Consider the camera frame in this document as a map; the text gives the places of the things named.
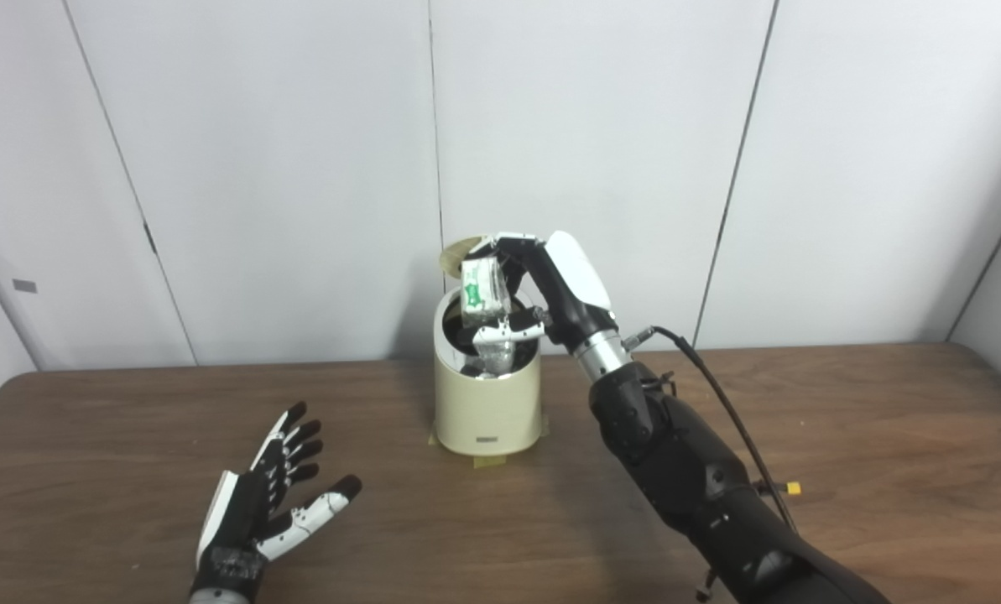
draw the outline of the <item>wooden table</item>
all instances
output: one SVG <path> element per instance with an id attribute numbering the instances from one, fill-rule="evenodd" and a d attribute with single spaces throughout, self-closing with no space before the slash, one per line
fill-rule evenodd
<path id="1" fill-rule="evenodd" d="M 681 395 L 739 448 L 677 354 Z M 948 344 L 705 354 L 803 534 L 896 603 L 1001 604 L 1001 379 Z M 0 391 L 0 601 L 185 601 L 220 470 L 298 400 L 354 504 L 270 567 L 262 604 L 683 603 L 705 566 L 605 451 L 573 361 L 546 359 L 551 435 L 500 467 L 427 444 L 426 364 L 25 375 Z M 731 601 L 719 593 L 718 601 Z"/>

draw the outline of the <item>wire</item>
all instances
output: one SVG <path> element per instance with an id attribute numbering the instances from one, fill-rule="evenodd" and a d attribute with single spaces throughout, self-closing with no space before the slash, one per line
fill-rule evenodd
<path id="1" fill-rule="evenodd" d="M 734 406 L 731 405 L 731 400 L 728 396 L 724 394 L 724 388 L 720 387 L 720 383 L 716 381 L 713 376 L 713 372 L 705 367 L 705 361 L 701 359 L 692 345 L 688 342 L 686 338 L 676 336 L 676 334 L 669 332 L 662 327 L 653 326 L 650 328 L 654 333 L 659 333 L 665 338 L 671 340 L 680 351 L 683 351 L 684 355 L 691 360 L 693 366 L 698 368 L 699 371 L 703 372 L 705 376 L 705 381 L 708 382 L 713 388 L 716 397 L 720 399 L 720 405 L 724 406 L 724 409 L 728 412 L 728 416 L 731 417 L 731 421 L 735 424 L 735 429 L 739 430 L 739 436 L 743 437 L 743 443 L 746 445 L 747 451 L 750 451 L 750 456 L 754 458 L 754 465 L 758 467 L 758 472 L 761 473 L 761 478 L 764 479 L 765 485 L 769 487 L 769 493 L 772 494 L 773 501 L 776 502 L 776 508 L 780 510 L 780 516 L 784 519 L 784 524 L 791 531 L 798 534 L 799 529 L 795 526 L 795 520 L 791 518 L 791 511 L 788 511 L 787 503 L 784 501 L 783 496 L 780 495 L 780 489 L 777 488 L 776 483 L 773 482 L 772 477 L 769 474 L 769 467 L 765 465 L 765 460 L 761 459 L 761 452 L 758 452 L 757 445 L 754 444 L 754 439 L 750 437 L 750 433 L 746 431 L 746 426 L 743 425 L 743 421 L 739 418 L 739 412 L 737 412 Z"/>

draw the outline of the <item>cream trash can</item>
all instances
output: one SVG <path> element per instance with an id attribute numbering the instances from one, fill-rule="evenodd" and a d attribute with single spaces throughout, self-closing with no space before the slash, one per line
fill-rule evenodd
<path id="1" fill-rule="evenodd" d="M 522 307 L 519 299 L 513 301 Z M 433 318 L 436 440 L 451 452 L 476 457 L 527 450 L 542 436 L 542 347 L 525 344 L 509 375 L 472 378 L 462 371 L 475 353 L 454 344 L 461 327 L 454 287 Z"/>

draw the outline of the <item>robotic arm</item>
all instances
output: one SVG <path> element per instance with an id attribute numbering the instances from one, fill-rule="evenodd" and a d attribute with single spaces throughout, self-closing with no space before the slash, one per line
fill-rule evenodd
<path id="1" fill-rule="evenodd" d="M 298 403 L 278 418 L 262 441 L 250 470 L 224 471 L 198 540 L 197 572 L 189 604 L 251 604 L 269 562 L 287 554 L 350 504 L 361 482 L 341 478 L 326 493 L 277 514 L 290 486 L 317 475 L 322 443 L 319 421 L 296 426 L 305 416 Z"/>
<path id="2" fill-rule="evenodd" d="M 746 467 L 664 381 L 631 359 L 651 332 L 620 340 L 605 286 L 581 245 L 559 230 L 547 241 L 485 236 L 466 257 L 497 255 L 509 290 L 530 272 L 548 310 L 466 330 L 469 344 L 546 334 L 593 384 L 589 405 L 605 446 L 661 519 L 690 539 L 741 604 L 888 604 L 857 574 L 801 539 L 761 500 Z"/>

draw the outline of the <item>masking tape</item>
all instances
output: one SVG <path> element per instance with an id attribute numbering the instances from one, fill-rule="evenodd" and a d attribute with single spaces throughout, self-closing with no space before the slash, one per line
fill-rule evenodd
<path id="1" fill-rule="evenodd" d="M 504 466 L 508 463 L 508 456 L 496 455 L 492 457 L 475 457 L 474 458 L 474 470 L 480 467 L 493 467 L 493 466 Z"/>

